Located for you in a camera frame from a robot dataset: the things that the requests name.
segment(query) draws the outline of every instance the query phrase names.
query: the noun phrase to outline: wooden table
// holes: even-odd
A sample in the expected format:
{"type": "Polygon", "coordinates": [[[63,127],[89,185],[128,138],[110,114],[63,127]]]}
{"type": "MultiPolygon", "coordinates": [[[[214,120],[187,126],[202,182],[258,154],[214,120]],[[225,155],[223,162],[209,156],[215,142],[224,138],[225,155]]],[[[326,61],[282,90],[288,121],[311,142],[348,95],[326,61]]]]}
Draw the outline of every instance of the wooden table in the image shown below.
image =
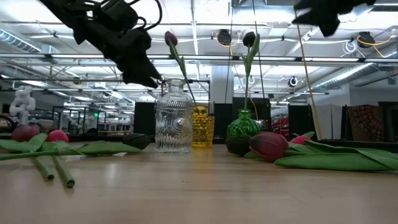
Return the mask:
{"type": "Polygon", "coordinates": [[[396,173],[283,169],[221,145],[192,154],[67,158],[76,180],[44,182],[0,162],[0,223],[397,223],[396,173]]]}

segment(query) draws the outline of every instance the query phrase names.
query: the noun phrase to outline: clear glass vase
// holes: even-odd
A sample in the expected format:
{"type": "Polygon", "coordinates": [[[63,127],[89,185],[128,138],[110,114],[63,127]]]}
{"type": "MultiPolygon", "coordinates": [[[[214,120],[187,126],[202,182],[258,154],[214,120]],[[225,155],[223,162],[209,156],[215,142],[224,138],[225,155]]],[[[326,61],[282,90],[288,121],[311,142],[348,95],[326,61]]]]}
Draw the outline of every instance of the clear glass vase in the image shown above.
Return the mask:
{"type": "Polygon", "coordinates": [[[213,145],[215,117],[207,116],[208,106],[195,106],[193,109],[192,148],[209,149],[213,145]]]}
{"type": "Polygon", "coordinates": [[[183,92],[185,81],[167,80],[169,91],[156,103],[156,151],[187,153],[192,146],[193,100],[183,92]]]}
{"type": "Polygon", "coordinates": [[[260,132],[260,126],[251,119],[251,110],[239,110],[239,118],[234,120],[227,128],[227,138],[247,134],[254,136],[260,132]]]}

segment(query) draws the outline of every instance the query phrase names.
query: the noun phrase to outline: tulip bud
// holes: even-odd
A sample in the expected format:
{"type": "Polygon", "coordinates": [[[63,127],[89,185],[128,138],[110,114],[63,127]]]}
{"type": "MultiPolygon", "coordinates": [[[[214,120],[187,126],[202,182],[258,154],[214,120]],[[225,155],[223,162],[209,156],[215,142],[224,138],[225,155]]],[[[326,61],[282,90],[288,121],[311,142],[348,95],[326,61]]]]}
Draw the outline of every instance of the tulip bud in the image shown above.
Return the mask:
{"type": "Polygon", "coordinates": [[[245,45],[246,47],[253,47],[255,38],[256,38],[256,35],[254,34],[254,32],[248,32],[243,37],[243,45],[245,45]]]}
{"type": "Polygon", "coordinates": [[[171,43],[173,43],[174,46],[177,46],[177,44],[178,44],[177,37],[169,31],[167,31],[164,34],[164,41],[166,42],[167,45],[170,44],[170,41],[171,41],[171,43]]]}

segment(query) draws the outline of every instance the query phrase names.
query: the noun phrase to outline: green glass vase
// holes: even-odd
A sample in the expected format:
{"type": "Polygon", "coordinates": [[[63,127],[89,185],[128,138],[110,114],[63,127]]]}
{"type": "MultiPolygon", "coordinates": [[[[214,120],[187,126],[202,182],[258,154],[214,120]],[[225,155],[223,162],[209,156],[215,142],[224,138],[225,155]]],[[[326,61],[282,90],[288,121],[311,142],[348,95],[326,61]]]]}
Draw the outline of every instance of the green glass vase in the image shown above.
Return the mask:
{"type": "Polygon", "coordinates": [[[251,110],[239,110],[239,118],[234,120],[227,128],[227,138],[247,134],[254,136],[260,132],[260,126],[251,119],[251,110]]]}

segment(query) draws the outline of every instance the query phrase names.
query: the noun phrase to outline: ceiling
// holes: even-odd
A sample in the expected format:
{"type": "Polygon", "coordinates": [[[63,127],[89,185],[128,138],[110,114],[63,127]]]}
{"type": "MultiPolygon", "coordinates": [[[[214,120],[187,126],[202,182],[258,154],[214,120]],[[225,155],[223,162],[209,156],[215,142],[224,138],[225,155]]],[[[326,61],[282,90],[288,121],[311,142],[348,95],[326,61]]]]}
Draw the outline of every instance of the ceiling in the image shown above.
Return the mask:
{"type": "MultiPolygon", "coordinates": [[[[233,38],[233,55],[246,53],[246,48],[241,43],[241,37],[250,31],[258,32],[261,35],[260,54],[261,56],[293,56],[301,57],[302,53],[299,46],[298,30],[296,26],[290,25],[284,32],[284,41],[281,36],[270,35],[273,22],[290,22],[292,14],[278,11],[278,7],[272,7],[272,10],[265,11],[260,5],[263,0],[256,0],[259,7],[256,16],[250,10],[240,10],[233,12],[233,16],[228,14],[228,6],[231,0],[160,0],[163,10],[163,19],[159,26],[151,29],[149,34],[152,37],[152,47],[147,51],[148,54],[161,55],[169,54],[169,48],[164,43],[164,33],[173,32],[179,39],[177,50],[180,55],[229,55],[229,47],[221,46],[214,37],[220,29],[230,29],[233,38]],[[193,16],[196,26],[192,26],[193,16]],[[197,52],[195,51],[194,34],[198,39],[197,52]]],[[[137,13],[146,18],[148,23],[156,22],[159,16],[155,1],[141,0],[133,5],[137,13]]],[[[358,32],[368,31],[375,38],[376,43],[388,40],[394,35],[392,29],[398,24],[398,13],[396,12],[365,12],[362,15],[347,15],[341,17],[342,21],[335,35],[324,38],[321,32],[317,32],[316,27],[301,26],[302,35],[310,33],[310,38],[304,42],[303,49],[306,57],[366,57],[374,54],[374,48],[353,50],[347,54],[345,49],[347,42],[351,37],[356,38],[358,32]]],[[[55,47],[61,54],[100,54],[88,42],[77,45],[73,39],[73,31],[63,25],[44,5],[36,0],[1,0],[0,22],[2,26],[20,35],[24,40],[36,45],[47,44],[55,47]]],[[[386,44],[380,45],[379,50],[394,44],[397,40],[391,38],[386,44]]],[[[0,52],[24,53],[23,51],[10,46],[7,43],[0,42],[0,52]]],[[[13,60],[15,63],[25,64],[29,68],[40,72],[41,75],[50,75],[48,66],[30,66],[26,61],[13,60]]],[[[188,77],[199,80],[209,80],[213,75],[211,68],[214,64],[210,62],[200,62],[196,64],[187,64],[188,77]]],[[[157,60],[155,66],[164,77],[182,78],[181,71],[175,62],[157,60]]],[[[59,72],[63,67],[54,67],[53,73],[59,72]]],[[[338,70],[337,66],[319,65],[309,66],[308,74],[311,82],[315,82],[330,73],[338,70]]],[[[244,77],[245,70],[242,64],[232,67],[234,73],[234,85],[237,89],[242,88],[241,83],[246,81],[244,77]]],[[[287,80],[292,76],[305,83],[305,69],[302,65],[253,65],[250,79],[250,89],[261,90],[262,86],[261,72],[264,78],[264,89],[267,91],[295,91],[287,85],[287,80]]],[[[68,67],[57,74],[55,78],[119,78],[120,72],[114,67],[68,67]]],[[[81,88],[87,83],[75,85],[72,82],[52,82],[49,86],[64,86],[65,88],[81,88]]],[[[203,90],[208,88],[205,83],[203,86],[194,83],[194,90],[203,90]]],[[[106,82],[107,89],[124,90],[142,90],[146,89],[139,85],[125,85],[116,82],[106,82]]],[[[153,95],[147,93],[123,93],[124,96],[132,100],[153,100],[153,95]]],[[[207,100],[207,93],[198,93],[197,97],[207,100]]]]}

